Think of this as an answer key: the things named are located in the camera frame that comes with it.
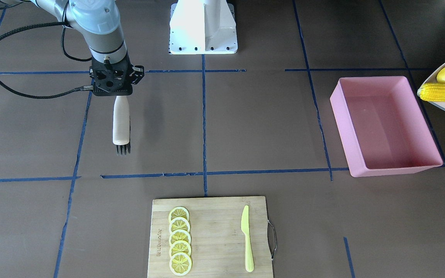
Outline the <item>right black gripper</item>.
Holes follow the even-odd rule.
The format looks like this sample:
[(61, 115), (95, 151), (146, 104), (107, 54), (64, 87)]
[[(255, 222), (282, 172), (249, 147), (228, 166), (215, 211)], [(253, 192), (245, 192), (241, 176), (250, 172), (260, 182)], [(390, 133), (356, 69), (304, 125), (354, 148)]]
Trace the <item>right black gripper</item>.
[(145, 68), (142, 65), (132, 65), (129, 58), (123, 58), (117, 63), (111, 63), (109, 59), (101, 62), (92, 58), (90, 70), (97, 87), (136, 85), (145, 76)]

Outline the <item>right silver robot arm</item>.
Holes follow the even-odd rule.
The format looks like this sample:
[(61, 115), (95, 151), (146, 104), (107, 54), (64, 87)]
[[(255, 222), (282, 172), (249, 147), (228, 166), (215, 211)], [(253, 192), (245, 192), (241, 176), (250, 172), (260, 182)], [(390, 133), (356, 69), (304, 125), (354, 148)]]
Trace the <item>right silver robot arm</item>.
[(129, 60), (120, 13), (113, 0), (34, 0), (56, 17), (54, 26), (77, 30), (91, 53), (89, 76), (97, 96), (127, 96), (144, 77)]

